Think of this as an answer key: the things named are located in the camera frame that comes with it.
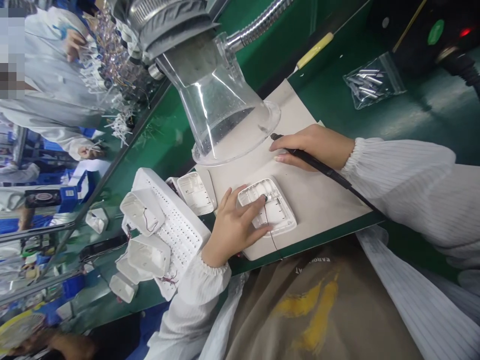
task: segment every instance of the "white anti-static gown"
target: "white anti-static gown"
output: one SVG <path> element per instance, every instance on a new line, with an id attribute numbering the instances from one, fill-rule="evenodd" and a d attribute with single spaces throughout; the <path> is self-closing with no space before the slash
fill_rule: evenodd
<path id="1" fill-rule="evenodd" d="M 357 138 L 342 173 L 389 218 L 422 233 L 463 269 L 461 287 L 427 279 L 387 248 L 381 227 L 356 233 L 421 355 L 480 359 L 480 167 L 455 164 L 451 150 L 432 143 Z M 150 338 L 146 359 L 224 359 L 247 276 L 231 278 L 228 265 L 210 268 L 198 255 Z M 228 299 L 213 318 L 227 284 Z M 270 359 L 268 349 L 264 355 Z"/>
<path id="2" fill-rule="evenodd" d="M 76 29 L 84 37 L 85 25 L 73 13 L 50 8 L 24 19 L 25 29 L 15 28 L 10 19 L 9 52 L 18 56 L 17 70 L 24 70 L 25 82 L 35 90 L 26 90 L 23 98 L 0 99 L 0 113 L 21 127 L 59 144 L 75 160 L 78 149 L 93 145 L 78 127 L 96 128 L 104 110 L 98 107 L 99 96 L 91 94 L 79 77 L 81 65 L 67 61 L 65 34 Z"/>

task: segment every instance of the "green workbench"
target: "green workbench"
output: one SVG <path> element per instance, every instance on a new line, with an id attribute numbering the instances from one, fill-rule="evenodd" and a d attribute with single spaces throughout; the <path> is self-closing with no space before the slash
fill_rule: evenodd
<path id="1" fill-rule="evenodd" d="M 220 17 L 219 31 L 231 34 L 252 21 L 270 0 L 232 0 Z M 340 7 L 357 7 L 358 1 L 296 0 L 292 7 L 267 34 L 237 53 L 238 62 L 247 82 L 254 90 L 260 89 L 281 69 L 283 62 L 301 48 L 308 36 Z M 332 43 L 319 53 L 301 71 L 288 79 L 313 117 L 326 127 L 351 138 L 381 137 L 386 140 L 415 139 L 447 146 L 457 154 L 457 162 L 480 165 L 478 139 L 480 134 L 480 102 L 475 92 L 459 78 L 452 78 L 437 69 L 424 78 L 403 77 L 407 93 L 386 99 L 362 110 L 355 110 L 350 89 L 342 76 L 386 51 L 373 34 L 366 29 L 369 6 L 360 11 L 339 31 Z M 480 50 L 472 53 L 480 61 Z M 94 199 L 102 201 L 110 223 L 97 241 L 119 233 L 121 226 L 120 202 L 131 189 L 138 168 L 152 168 L 163 179 L 180 176 L 192 166 L 191 149 L 194 144 L 180 97 L 173 87 L 161 89 L 161 99 L 136 135 L 134 143 L 116 164 L 100 193 Z M 204 222 L 210 228 L 213 215 Z M 381 219 L 369 213 L 312 238 L 281 250 L 286 257 L 346 234 L 376 224 Z M 381 224 L 390 234 L 389 247 L 406 261 L 430 269 L 456 281 L 457 271 L 449 267 L 443 255 L 436 252 L 419 234 L 387 221 Z M 85 224 L 78 226 L 85 244 L 93 232 Z M 77 317 L 74 329 L 82 330 L 154 306 L 162 301 L 154 281 L 143 282 L 132 303 L 119 304 L 105 289 L 116 272 L 113 261 L 124 249 L 95 261 L 102 281 L 98 291 L 107 294 L 92 301 L 85 296 L 74 309 Z M 235 258 L 230 262 L 234 274 L 247 271 L 279 259 L 279 254 L 267 255 L 256 261 Z"/>

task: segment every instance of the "plastic bag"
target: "plastic bag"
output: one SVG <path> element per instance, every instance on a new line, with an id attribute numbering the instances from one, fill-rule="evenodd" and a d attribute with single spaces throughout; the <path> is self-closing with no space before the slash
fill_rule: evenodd
<path id="1" fill-rule="evenodd" d="M 344 75 L 343 80 L 357 110 L 407 91 L 388 52 Z"/>

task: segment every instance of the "red indicator light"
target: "red indicator light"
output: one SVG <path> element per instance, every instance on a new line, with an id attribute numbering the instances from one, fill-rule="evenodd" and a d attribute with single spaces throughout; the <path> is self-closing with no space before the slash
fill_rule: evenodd
<path id="1" fill-rule="evenodd" d="M 464 28 L 462 31 L 460 31 L 460 37 L 463 38 L 470 34 L 472 32 L 472 29 L 470 27 Z"/>

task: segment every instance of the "white work pad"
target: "white work pad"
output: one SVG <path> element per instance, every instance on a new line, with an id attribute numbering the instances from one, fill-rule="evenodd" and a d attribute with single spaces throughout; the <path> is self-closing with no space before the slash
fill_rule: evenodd
<path id="1" fill-rule="evenodd" d="M 266 100 L 277 103 L 281 109 L 280 123 L 274 130 L 277 134 L 294 134 L 317 123 L 287 80 Z M 237 126 L 227 137 L 227 141 L 222 141 L 222 146 L 241 142 L 248 137 L 248 132 Z M 285 248 L 371 211 L 355 195 L 325 175 L 276 162 L 273 158 L 279 151 L 270 152 L 271 143 L 272 140 L 267 138 L 251 153 L 224 165 L 195 167 L 197 170 L 208 169 L 219 202 L 229 187 L 235 189 L 270 175 L 277 180 L 298 225 L 292 231 L 274 236 L 275 244 L 270 237 L 261 238 L 244 251 L 249 260 L 275 252 L 275 245 L 278 249 Z"/>

